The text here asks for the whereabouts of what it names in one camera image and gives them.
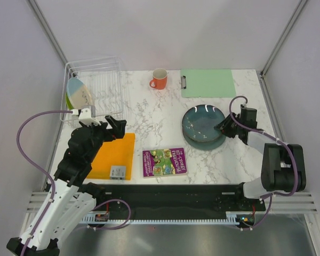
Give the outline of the large teal plate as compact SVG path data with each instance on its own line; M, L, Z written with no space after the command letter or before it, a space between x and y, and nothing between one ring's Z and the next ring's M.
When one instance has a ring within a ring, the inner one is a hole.
M226 140L226 137L224 135L221 135L220 137L218 137L216 140L213 141L207 141L207 142L199 142L199 141L195 141L191 138L189 138L188 136L186 136L185 134L183 135L184 139L186 140L186 142L192 146L193 148L199 149L199 150L203 150L203 151L210 151L210 150L214 150L217 149L218 147L220 147Z

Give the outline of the dark blue plate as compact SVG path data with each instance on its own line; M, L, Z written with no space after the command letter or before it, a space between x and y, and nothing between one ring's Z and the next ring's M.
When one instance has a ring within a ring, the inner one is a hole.
M196 142L210 142L222 137L215 128L225 119L223 112L212 105L196 105L190 108L182 118L182 132Z

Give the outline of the green rimmed grey plate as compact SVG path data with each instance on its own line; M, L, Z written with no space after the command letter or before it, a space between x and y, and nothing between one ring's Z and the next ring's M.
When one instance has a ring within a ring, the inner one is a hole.
M78 78L70 78L66 85L66 93L74 109L94 105L94 98L87 86Z

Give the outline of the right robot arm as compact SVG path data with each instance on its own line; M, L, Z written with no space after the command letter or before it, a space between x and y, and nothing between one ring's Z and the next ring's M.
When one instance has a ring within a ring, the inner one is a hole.
M241 105L241 113L231 113L214 129L228 138L238 137L244 144L262 154L261 173L253 181L242 184L243 191L234 196L234 205L246 210L253 199L276 194L288 196L306 187L303 149L288 144L257 128L257 110Z

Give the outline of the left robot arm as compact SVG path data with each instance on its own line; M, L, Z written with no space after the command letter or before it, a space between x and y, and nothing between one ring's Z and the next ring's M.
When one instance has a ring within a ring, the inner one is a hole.
M84 184L92 162L105 142L125 136L125 120L105 116L105 121L81 119L72 131L63 159L42 206L30 226L19 237L11 238L6 248L13 255L59 255L61 243L92 210L106 205L103 190L94 183Z

